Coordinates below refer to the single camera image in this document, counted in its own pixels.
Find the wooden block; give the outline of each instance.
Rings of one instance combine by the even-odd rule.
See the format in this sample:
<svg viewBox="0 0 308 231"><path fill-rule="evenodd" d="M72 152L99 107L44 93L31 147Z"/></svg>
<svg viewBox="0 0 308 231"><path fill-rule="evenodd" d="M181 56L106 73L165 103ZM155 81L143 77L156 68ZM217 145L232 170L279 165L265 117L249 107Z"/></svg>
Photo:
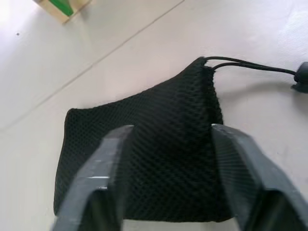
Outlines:
<svg viewBox="0 0 308 231"><path fill-rule="evenodd" d="M73 17L78 11L80 11L84 6L86 6L91 0L70 0L70 5L74 10L74 14L70 17L62 13L56 6L54 6L49 0L34 0L38 5L40 5L49 14L57 18L61 23L67 22L71 17Z"/></svg>

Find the elastic cord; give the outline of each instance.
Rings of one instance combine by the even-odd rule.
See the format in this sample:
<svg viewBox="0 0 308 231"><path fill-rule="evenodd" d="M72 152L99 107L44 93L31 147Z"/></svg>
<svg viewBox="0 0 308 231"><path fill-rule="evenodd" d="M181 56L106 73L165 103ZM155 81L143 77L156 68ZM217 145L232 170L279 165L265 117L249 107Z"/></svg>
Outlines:
<svg viewBox="0 0 308 231"><path fill-rule="evenodd" d="M222 56L210 56L210 57L205 58L205 60L224 60L224 61L231 61L231 62L236 62L236 63L241 63L241 64L251 64L251 65L265 66L265 65L261 65L261 64L247 62L247 61L244 61L244 60L241 60L241 59L233 59L233 58L222 57Z"/></svg>
<svg viewBox="0 0 308 231"><path fill-rule="evenodd" d="M221 67L224 67L224 66L241 66L241 67L246 67L246 68L255 69L255 70L282 72L282 73L288 73L290 75L296 74L295 71L271 67L271 66L265 66L265 65L260 65L260 64L255 64L255 63L247 62L247 61L244 61L244 60L233 59L233 58L228 58L228 57L211 56L211 57L207 57L206 60L232 61L232 63L218 64L218 65L216 65L212 68L213 70L217 70L218 68L221 68Z"/></svg>
<svg viewBox="0 0 308 231"><path fill-rule="evenodd" d="M282 68L276 68L276 67L271 67L271 66L261 66L261 65L254 65L254 64L240 64L240 63L224 63L224 64L218 64L214 66L212 69L217 70L218 68L224 67L224 66L241 66L241 67L246 67L250 69L255 69L255 70L262 70L262 71L275 71L275 72L282 72L282 73L288 73L290 75L295 75L295 71L287 70L287 69L282 69Z"/></svg>

